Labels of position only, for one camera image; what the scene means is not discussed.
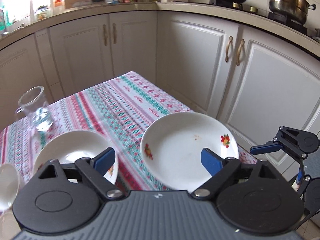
cabinet handle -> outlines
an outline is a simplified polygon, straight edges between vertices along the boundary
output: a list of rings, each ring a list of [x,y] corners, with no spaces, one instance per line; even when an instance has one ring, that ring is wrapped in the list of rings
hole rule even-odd
[[[244,39],[241,40],[240,46],[238,48],[238,52],[237,52],[237,62],[236,65],[239,66],[240,65],[240,53],[241,53],[241,49],[244,45]]]
[[[227,63],[229,61],[229,57],[228,57],[229,47],[230,47],[230,44],[232,43],[232,41],[233,41],[233,37],[229,36],[229,41],[228,41],[228,44],[226,46],[226,58],[224,59]]]
[[[108,45],[108,32],[107,32],[107,27],[104,24],[103,25],[103,37],[104,37],[104,46]]]
[[[117,44],[117,28],[116,28],[116,24],[113,23],[113,44]]]

floral decoration on plate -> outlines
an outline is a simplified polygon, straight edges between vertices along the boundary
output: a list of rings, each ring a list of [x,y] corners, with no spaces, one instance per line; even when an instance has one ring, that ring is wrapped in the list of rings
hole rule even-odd
[[[112,176],[112,174],[113,174],[113,165],[112,165],[111,168],[108,170],[108,172],[110,173],[110,176]]]
[[[221,142],[222,144],[226,147],[229,148],[229,144],[230,144],[230,138],[228,134],[224,134],[223,136],[221,135]]]
[[[151,150],[150,150],[149,145],[147,143],[144,147],[144,152],[146,153],[146,155],[149,159],[153,160]]]

table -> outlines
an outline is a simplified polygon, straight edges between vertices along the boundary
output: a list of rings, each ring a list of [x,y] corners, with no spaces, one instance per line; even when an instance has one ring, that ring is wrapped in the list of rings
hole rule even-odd
[[[145,167],[140,141],[147,127],[166,114],[192,111],[135,72],[98,84],[49,106],[54,124],[48,132],[28,130],[24,118],[0,133],[0,161],[12,163],[28,182],[40,150],[56,136],[92,129],[107,136],[119,157],[116,185],[122,190],[168,190]],[[257,160],[239,148],[243,163]]]

glass pitcher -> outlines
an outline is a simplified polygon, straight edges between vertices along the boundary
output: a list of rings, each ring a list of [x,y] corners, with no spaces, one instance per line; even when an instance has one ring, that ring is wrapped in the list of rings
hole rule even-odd
[[[38,131],[47,131],[53,124],[43,86],[34,87],[24,93],[18,105],[19,108],[15,112],[17,120],[18,114],[23,112]]]

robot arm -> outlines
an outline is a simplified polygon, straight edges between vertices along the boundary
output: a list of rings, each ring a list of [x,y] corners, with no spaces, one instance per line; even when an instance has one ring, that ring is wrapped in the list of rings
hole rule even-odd
[[[283,150],[300,164],[297,191],[304,201],[307,216],[299,223],[313,217],[320,210],[320,148],[318,137],[302,130],[280,126],[272,141],[250,149],[252,155]]]

